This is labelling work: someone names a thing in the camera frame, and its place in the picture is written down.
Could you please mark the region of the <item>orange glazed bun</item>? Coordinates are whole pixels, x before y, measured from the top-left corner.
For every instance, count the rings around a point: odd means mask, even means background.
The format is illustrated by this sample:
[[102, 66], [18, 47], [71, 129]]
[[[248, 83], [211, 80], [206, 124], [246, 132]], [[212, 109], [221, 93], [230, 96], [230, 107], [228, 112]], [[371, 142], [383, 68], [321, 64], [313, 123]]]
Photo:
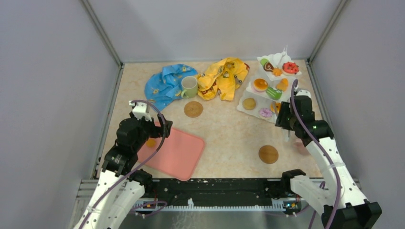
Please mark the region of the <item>orange glazed bun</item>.
[[280, 110], [281, 103], [272, 102], [270, 109], [273, 113], [278, 114]]

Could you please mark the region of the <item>yellow orange pastry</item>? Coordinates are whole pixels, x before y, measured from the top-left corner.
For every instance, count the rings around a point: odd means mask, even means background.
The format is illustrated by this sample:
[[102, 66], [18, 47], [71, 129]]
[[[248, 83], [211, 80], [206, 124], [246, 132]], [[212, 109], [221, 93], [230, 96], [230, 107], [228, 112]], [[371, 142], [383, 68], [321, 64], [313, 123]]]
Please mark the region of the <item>yellow orange pastry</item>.
[[265, 79], [257, 78], [253, 81], [252, 87], [257, 92], [265, 92], [268, 88], [268, 82]]

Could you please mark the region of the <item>round tan muffin cake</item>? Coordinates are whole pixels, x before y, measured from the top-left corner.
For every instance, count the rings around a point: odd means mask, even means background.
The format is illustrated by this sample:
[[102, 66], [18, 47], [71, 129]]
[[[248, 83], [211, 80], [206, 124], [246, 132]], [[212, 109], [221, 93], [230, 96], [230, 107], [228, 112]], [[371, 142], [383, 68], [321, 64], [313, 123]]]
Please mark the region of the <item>round tan muffin cake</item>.
[[246, 98], [242, 101], [242, 106], [245, 110], [253, 110], [256, 107], [256, 101], [254, 98]]

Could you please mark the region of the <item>green cake slice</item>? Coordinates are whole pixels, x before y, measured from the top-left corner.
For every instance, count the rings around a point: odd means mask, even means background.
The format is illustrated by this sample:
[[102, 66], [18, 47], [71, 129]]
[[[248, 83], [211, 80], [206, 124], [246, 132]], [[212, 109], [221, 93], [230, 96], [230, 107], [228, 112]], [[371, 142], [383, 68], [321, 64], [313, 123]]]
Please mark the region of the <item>green cake slice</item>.
[[266, 89], [266, 94], [273, 100], [279, 100], [283, 94], [283, 91], [277, 88], [268, 87]]

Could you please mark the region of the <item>brown heart cookie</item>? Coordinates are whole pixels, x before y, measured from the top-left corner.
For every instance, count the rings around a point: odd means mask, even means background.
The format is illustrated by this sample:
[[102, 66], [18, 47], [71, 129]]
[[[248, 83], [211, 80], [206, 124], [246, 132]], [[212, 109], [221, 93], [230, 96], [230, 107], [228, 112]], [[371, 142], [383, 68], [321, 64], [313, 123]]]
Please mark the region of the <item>brown heart cookie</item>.
[[266, 63], [263, 65], [263, 69], [264, 69], [266, 72], [273, 72], [274, 66], [273, 66], [270, 62], [266, 62]]

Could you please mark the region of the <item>red orange donut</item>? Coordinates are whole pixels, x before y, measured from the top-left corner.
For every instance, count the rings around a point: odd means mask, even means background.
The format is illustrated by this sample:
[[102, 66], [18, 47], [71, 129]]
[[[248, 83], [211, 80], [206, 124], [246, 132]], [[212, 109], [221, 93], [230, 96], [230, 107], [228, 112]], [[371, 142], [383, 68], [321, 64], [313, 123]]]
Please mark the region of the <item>red orange donut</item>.
[[299, 66], [294, 62], [286, 62], [282, 65], [281, 70], [285, 75], [296, 75], [299, 72]]

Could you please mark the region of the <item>metal tongs white handle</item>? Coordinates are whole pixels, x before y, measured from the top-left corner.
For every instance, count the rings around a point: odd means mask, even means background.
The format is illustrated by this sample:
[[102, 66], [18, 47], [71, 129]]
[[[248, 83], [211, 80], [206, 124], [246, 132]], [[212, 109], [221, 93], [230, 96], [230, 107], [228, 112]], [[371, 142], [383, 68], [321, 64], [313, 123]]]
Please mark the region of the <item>metal tongs white handle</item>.
[[289, 140], [290, 140], [290, 132], [288, 130], [282, 129], [282, 135], [283, 135], [284, 141], [289, 142]]

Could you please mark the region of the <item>purple sprinkled donut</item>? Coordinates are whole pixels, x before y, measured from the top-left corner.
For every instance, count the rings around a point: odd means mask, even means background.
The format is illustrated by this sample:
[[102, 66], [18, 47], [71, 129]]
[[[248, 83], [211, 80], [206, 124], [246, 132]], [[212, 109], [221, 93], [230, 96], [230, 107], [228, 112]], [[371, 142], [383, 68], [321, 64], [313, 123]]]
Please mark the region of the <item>purple sprinkled donut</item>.
[[263, 119], [270, 119], [273, 116], [273, 112], [269, 108], [261, 108], [258, 111], [259, 117]]

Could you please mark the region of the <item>orange swirl cookie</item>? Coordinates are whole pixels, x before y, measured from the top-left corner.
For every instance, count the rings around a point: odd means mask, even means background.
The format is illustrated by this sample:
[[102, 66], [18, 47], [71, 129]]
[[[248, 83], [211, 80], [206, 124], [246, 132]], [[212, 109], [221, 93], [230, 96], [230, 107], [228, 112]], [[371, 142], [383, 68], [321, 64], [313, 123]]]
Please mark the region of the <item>orange swirl cookie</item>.
[[272, 73], [273, 73], [274, 76], [279, 77], [279, 76], [281, 76], [281, 74], [282, 74], [282, 70], [279, 69], [279, 68], [274, 68], [274, 69], [272, 70]]

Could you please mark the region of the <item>green round macaron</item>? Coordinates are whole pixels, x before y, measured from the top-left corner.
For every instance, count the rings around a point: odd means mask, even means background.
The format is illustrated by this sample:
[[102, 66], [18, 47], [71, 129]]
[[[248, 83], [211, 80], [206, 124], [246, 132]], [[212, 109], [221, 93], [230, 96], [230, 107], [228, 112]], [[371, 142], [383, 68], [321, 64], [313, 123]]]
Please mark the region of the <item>green round macaron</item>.
[[267, 62], [269, 62], [269, 59], [267, 59], [267, 58], [262, 58], [262, 59], [260, 59], [260, 64], [262, 65], [262, 66], [265, 66], [265, 64], [267, 63]]

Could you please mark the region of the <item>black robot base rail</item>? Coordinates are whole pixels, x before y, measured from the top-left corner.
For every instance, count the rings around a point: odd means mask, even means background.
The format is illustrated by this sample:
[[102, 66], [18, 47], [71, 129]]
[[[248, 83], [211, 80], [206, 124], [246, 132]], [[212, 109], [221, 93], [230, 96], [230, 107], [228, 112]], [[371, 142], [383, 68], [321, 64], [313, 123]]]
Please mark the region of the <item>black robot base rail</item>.
[[169, 206], [196, 207], [281, 207], [299, 209], [303, 199], [286, 190], [280, 179], [271, 178], [173, 178], [155, 179], [146, 188], [145, 199], [163, 200]]

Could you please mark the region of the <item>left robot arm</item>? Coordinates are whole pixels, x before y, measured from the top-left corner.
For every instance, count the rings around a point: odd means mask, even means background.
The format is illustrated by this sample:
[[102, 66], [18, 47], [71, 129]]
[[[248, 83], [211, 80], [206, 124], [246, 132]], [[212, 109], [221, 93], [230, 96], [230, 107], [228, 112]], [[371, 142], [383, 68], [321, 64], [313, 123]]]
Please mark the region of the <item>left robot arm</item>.
[[152, 159], [170, 135], [172, 121], [158, 114], [153, 118], [131, 116], [120, 122], [114, 145], [105, 155], [97, 186], [76, 229], [117, 229], [141, 197], [153, 192], [151, 174], [135, 167], [138, 152], [151, 138], [161, 139]]

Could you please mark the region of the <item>round yellow cracker biscuit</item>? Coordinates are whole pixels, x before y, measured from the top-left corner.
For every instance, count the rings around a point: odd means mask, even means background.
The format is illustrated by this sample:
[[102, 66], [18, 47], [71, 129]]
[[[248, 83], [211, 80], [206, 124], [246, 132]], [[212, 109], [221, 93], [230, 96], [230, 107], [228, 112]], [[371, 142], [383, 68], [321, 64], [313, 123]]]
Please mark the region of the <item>round yellow cracker biscuit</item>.
[[280, 81], [280, 86], [287, 87], [288, 86], [288, 79], [284, 78]]

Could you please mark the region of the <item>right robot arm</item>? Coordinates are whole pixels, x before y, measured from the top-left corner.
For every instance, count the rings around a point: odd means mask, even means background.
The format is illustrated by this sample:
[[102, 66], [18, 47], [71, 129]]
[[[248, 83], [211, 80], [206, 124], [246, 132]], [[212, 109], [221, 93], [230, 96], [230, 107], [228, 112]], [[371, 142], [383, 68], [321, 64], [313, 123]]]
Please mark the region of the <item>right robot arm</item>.
[[311, 98], [292, 95], [289, 102], [282, 102], [276, 126], [294, 132], [302, 140], [326, 186], [320, 188], [302, 170], [294, 169], [283, 172], [281, 193], [304, 198], [320, 215], [326, 229], [371, 229], [382, 209], [358, 188], [340, 156], [329, 124], [315, 119]]

